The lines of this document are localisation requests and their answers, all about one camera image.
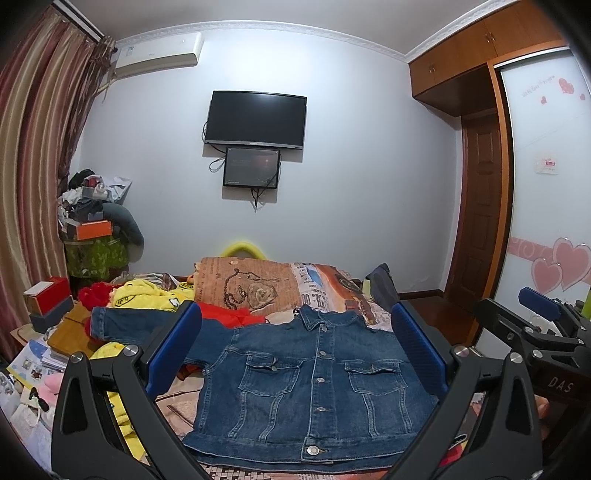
pink heart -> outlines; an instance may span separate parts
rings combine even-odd
[[[546,295],[560,285],[562,268],[557,264],[548,265],[545,258],[536,258],[531,264],[531,277],[535,289]]]
[[[569,83],[566,79],[558,79],[558,84],[562,88],[562,93],[568,93],[570,95],[574,93],[573,84]]]
[[[591,248],[585,244],[573,247],[567,238],[559,238],[554,242],[552,257],[562,268],[563,290],[580,282],[591,270]]]

orange box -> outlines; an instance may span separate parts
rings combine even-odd
[[[112,232],[113,228],[111,222],[108,220],[81,223],[76,227],[76,239],[88,240],[89,238],[111,235]]]

jacket collar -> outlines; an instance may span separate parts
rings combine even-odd
[[[344,326],[353,322],[362,322],[365,324],[363,318],[354,310],[348,310],[344,313],[325,313],[314,310],[309,305],[302,305],[300,307],[300,316],[304,322],[304,326],[309,331],[314,330],[321,323],[331,327]]]

yellow clothing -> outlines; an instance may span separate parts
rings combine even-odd
[[[175,312],[185,300],[193,300],[193,286],[181,283],[171,291],[162,290],[147,280],[131,280],[113,291],[110,305],[124,309],[154,309]]]
[[[91,357],[90,359],[95,358],[107,358],[111,356],[119,355],[119,352],[123,350],[124,345],[121,345],[117,342],[107,343],[100,347]],[[121,397],[118,393],[115,392],[107,392],[109,396],[109,401],[111,402],[111,406],[113,407],[113,414],[117,419],[117,425],[119,425],[119,429],[125,438],[125,443],[129,447],[131,454],[134,456],[136,460],[140,460],[142,455],[145,452],[144,446],[139,441],[138,435],[134,431],[134,428],[131,426],[131,422],[129,421],[129,417],[127,416],[127,412],[123,408],[123,402],[121,401]]]

curtain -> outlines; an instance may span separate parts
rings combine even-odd
[[[113,42],[98,45],[50,7],[0,73],[0,352],[29,322],[22,292],[66,276],[57,197]]]

